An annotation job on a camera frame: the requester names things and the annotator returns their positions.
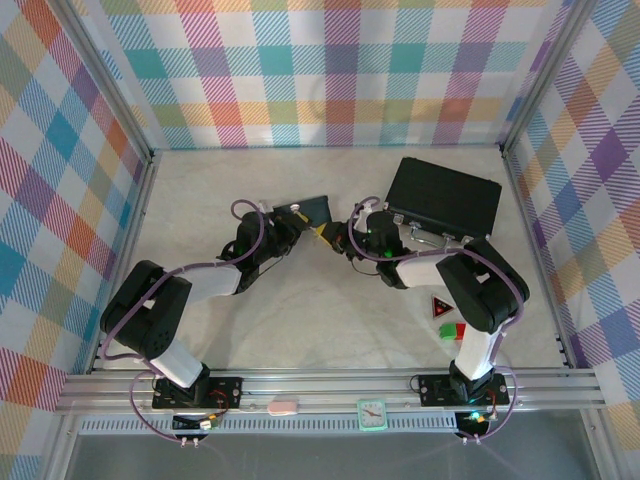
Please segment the black hard carrying case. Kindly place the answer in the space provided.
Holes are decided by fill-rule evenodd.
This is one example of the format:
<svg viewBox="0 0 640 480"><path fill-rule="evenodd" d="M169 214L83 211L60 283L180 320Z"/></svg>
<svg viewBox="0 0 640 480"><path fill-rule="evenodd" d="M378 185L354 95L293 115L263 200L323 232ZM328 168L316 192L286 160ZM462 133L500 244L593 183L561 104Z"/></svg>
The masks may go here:
<svg viewBox="0 0 640 480"><path fill-rule="evenodd" d="M492 180L404 157L384 203L416 242L442 248L493 233L502 186Z"/></svg>

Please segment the small mint green clock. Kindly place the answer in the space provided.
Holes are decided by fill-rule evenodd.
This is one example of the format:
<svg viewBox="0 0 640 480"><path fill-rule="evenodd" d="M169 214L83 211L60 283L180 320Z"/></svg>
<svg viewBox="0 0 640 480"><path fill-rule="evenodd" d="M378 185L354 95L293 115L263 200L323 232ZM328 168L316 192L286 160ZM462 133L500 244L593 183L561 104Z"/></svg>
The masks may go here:
<svg viewBox="0 0 640 480"><path fill-rule="evenodd" d="M388 428L385 401L362 399L357 402L358 425L363 432L384 431Z"/></svg>

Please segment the black connector board green light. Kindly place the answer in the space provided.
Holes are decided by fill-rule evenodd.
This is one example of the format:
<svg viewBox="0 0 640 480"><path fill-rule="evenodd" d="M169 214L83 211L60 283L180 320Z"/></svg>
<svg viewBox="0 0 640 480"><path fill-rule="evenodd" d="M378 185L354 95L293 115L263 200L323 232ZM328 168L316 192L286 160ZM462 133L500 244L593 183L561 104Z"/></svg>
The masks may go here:
<svg viewBox="0 0 640 480"><path fill-rule="evenodd" d="M457 434L461 437L483 436L488 433L490 421L481 412L456 412Z"/></svg>

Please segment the aluminium side rail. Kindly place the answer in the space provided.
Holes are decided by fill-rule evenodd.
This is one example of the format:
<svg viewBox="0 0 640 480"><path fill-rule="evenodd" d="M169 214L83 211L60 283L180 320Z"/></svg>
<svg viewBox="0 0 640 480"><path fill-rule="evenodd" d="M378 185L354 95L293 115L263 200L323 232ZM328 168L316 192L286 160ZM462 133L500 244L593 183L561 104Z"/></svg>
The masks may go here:
<svg viewBox="0 0 640 480"><path fill-rule="evenodd" d="M153 150L142 171L141 183L135 196L134 207L128 219L122 248L114 266L114 275L106 295L106 303L109 303L115 295L130 269L157 176L159 163L162 160L162 154L163 152L160 149Z"/></svg>
<svg viewBox="0 0 640 480"><path fill-rule="evenodd" d="M536 274L537 283L539 285L541 297L544 300L545 306L550 313L551 322L554 326L554 332L556 337L556 344L558 345L558 351L563 361L563 366L568 369L576 368L576 359L569 342L569 337L565 331L564 324L560 318L559 307L556 302L553 289L550 281L547 278L545 265L541 256L534 230L530 219L528 217L528 211L522 191L518 185L517 176L514 167L511 163L509 152L505 148L501 148L500 156L503 163L504 170L507 174L509 184L512 193L515 198L515 202L519 211L519 215L524 224L524 229L527 237L528 250L532 257L534 271Z"/></svg>

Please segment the aluminium front frame rail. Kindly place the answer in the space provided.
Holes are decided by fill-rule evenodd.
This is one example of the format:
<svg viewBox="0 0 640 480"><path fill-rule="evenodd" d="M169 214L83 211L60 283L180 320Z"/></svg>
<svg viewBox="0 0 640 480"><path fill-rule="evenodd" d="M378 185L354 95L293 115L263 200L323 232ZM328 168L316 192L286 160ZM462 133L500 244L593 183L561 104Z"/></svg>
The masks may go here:
<svg viewBox="0 0 640 480"><path fill-rule="evenodd" d="M233 414L265 414L274 401L291 401L299 414L354 413L357 402L381 399L389 413L423 409L416 392L420 369L248 369L219 371L241 377L241 400ZM129 386L136 370L71 375L57 414L129 413ZM506 376L509 400L519 411L583 410L605 407L595 372L589 369L524 368Z"/></svg>

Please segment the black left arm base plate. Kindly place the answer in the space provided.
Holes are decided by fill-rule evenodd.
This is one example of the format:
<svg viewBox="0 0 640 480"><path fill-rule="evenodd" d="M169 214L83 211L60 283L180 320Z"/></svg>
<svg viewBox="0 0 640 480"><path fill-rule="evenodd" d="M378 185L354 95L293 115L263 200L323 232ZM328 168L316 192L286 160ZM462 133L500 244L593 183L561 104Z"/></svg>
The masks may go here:
<svg viewBox="0 0 640 480"><path fill-rule="evenodd" d="M190 388L183 388L168 379L153 385L152 408L160 409L239 409L242 396L241 377L208 377Z"/></svg>

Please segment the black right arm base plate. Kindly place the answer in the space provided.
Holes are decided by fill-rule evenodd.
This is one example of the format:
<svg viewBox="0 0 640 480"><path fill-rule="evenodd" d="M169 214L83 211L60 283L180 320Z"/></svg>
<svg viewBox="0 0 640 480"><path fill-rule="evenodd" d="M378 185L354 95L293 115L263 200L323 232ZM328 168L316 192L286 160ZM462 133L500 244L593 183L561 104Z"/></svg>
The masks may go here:
<svg viewBox="0 0 640 480"><path fill-rule="evenodd" d="M472 388L450 375L418 375L417 391L422 407L507 406L510 403L505 377L497 373Z"/></svg>

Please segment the aluminium frame post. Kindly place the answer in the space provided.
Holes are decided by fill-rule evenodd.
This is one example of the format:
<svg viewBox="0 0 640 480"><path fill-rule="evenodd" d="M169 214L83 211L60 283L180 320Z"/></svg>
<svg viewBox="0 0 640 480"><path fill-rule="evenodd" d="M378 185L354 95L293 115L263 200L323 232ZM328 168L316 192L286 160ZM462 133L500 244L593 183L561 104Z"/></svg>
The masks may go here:
<svg viewBox="0 0 640 480"><path fill-rule="evenodd" d="M132 141L141 156L147 162L150 162L153 158L153 149L150 147L133 112L121 95L115 79L111 75L99 49L95 46L71 0L47 1L69 35L71 42L78 50L80 57L86 64L87 70L94 79L98 89L104 95L106 102L112 108L125 134Z"/></svg>
<svg viewBox="0 0 640 480"><path fill-rule="evenodd" d="M557 34L541 59L535 60L539 70L515 110L509 129L499 143L504 160L507 160L514 151L597 3L598 0L572 0L566 8L563 21L561 23L553 21L549 31L556 31Z"/></svg>

